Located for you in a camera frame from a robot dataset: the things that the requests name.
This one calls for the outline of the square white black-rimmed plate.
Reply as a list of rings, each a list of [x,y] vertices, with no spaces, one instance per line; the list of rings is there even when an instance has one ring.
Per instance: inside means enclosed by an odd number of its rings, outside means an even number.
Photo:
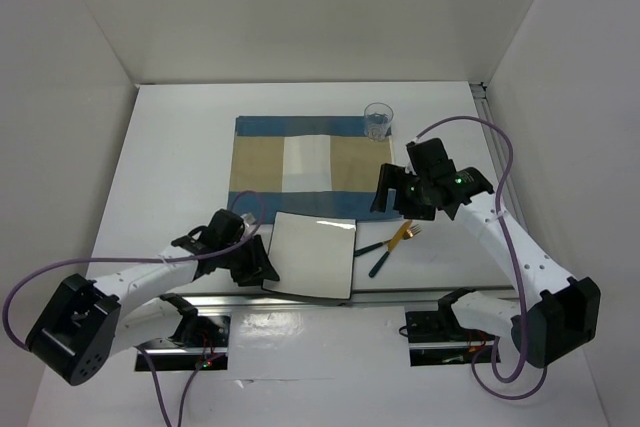
[[[316,299],[351,297],[356,221],[278,212],[268,258],[279,276],[269,292]]]

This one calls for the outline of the clear drinking glass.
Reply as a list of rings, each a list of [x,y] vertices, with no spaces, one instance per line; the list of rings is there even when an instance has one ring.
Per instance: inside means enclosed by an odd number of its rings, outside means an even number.
[[[382,102],[367,105],[364,109],[364,132],[373,141],[384,141],[391,133],[393,109]]]

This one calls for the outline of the gold fork green handle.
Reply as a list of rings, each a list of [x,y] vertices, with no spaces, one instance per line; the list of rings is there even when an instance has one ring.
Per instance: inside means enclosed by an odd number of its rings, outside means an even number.
[[[410,240],[411,238],[415,237],[416,235],[418,235],[421,232],[422,228],[419,225],[415,225],[415,226],[411,226],[410,228],[408,228],[402,235],[401,239],[402,240]],[[385,240],[385,241],[380,241],[371,245],[368,245],[366,247],[362,247],[359,249],[356,249],[354,251],[354,256],[355,257],[360,257],[364,254],[367,254],[369,252],[372,252],[374,250],[377,250],[381,247],[385,247],[388,243],[390,242],[390,239]]]

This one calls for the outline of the blue beige white placemat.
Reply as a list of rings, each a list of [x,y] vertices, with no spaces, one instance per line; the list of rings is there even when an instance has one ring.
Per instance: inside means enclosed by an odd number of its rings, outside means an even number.
[[[235,120],[227,208],[351,219],[391,220],[370,211],[381,165],[393,163],[390,133],[367,136],[361,116],[239,116]]]

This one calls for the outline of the gold knife green handle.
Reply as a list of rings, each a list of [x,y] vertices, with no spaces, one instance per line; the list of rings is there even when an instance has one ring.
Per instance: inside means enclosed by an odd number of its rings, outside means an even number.
[[[402,226],[397,230],[394,236],[386,245],[386,252],[379,258],[379,260],[374,264],[371,270],[368,273],[370,278],[374,278],[380,269],[383,267],[384,263],[387,261],[397,244],[403,239],[404,234],[410,229],[413,221],[407,220]]]

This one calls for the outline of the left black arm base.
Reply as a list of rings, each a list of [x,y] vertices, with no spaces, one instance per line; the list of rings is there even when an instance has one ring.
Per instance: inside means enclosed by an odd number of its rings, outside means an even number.
[[[223,371],[228,367],[231,327],[229,313],[199,315],[164,337],[149,340],[142,348],[158,372]]]

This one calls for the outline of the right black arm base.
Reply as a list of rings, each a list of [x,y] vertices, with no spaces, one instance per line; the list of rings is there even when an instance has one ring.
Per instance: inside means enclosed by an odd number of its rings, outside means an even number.
[[[407,311],[405,325],[398,329],[408,342],[412,367],[490,363],[494,336],[447,323],[439,311]]]

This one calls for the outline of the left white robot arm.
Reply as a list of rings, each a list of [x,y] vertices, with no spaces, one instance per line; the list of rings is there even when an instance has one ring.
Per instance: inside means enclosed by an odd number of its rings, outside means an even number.
[[[26,338],[26,348],[69,385],[87,382],[106,360],[156,339],[184,346],[208,326],[176,288],[225,269],[240,287],[278,281],[261,236],[245,217],[220,209],[157,257],[124,270],[58,286]]]

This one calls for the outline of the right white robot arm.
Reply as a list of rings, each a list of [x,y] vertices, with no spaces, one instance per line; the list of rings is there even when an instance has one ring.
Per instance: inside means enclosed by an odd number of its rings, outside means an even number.
[[[528,364],[542,369],[590,342],[596,333],[601,291],[589,277],[577,279],[533,240],[501,207],[489,180],[476,168],[459,170],[441,140],[411,142],[410,164],[380,168],[374,212],[393,210],[406,220],[432,221],[443,212],[464,227],[509,278],[519,299],[500,301],[473,289],[442,300],[436,326],[448,339],[468,330],[510,337]]]

